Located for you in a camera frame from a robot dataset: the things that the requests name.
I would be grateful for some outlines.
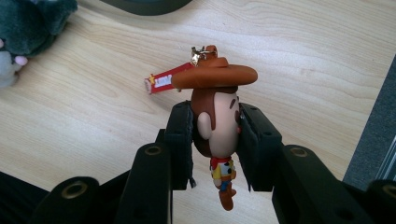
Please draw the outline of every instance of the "toy face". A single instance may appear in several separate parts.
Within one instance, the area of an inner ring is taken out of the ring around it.
[[[239,100],[236,93],[216,92],[214,98],[216,129],[212,131],[209,145],[213,157],[227,158],[238,144]]]

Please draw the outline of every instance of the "screw hole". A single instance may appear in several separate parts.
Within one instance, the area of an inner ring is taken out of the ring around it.
[[[290,152],[296,157],[307,157],[308,156],[308,153],[299,147],[292,147],[290,149]]]
[[[62,190],[62,197],[74,199],[87,191],[88,185],[82,181],[76,181]]]
[[[163,150],[160,147],[149,147],[149,148],[146,148],[146,150],[145,150],[146,154],[148,154],[150,156],[158,155],[162,151]]]
[[[390,197],[396,199],[396,186],[387,184],[382,187],[382,190],[384,190]]]

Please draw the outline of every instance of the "light wood surface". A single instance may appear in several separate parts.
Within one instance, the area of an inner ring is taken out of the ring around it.
[[[396,2],[203,1],[140,17],[79,0],[54,45],[0,90],[0,170],[51,190],[77,175],[100,183],[130,169],[174,104],[191,91],[148,95],[143,79],[214,44],[259,73],[240,87],[285,144],[309,147],[342,179],[396,53]],[[174,194],[175,223],[277,223],[271,193],[248,192],[237,162],[232,212],[219,204],[207,158],[196,189]]]

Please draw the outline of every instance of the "plush toy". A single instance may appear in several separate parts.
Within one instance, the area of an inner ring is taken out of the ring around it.
[[[0,87],[52,45],[77,7],[76,0],[0,0]]]

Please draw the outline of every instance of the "red object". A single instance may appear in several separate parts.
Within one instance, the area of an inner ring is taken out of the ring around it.
[[[227,162],[230,161],[231,157],[227,157],[227,158],[216,158],[216,157],[212,157],[210,159],[210,166],[212,166],[212,169],[215,170],[216,167],[218,167],[219,162]]]
[[[172,90],[175,87],[172,85],[172,75],[186,71],[193,68],[194,66],[190,63],[184,63],[179,67],[173,68],[169,71],[160,73],[158,75],[150,75],[150,77],[145,78],[146,88],[149,94]]]

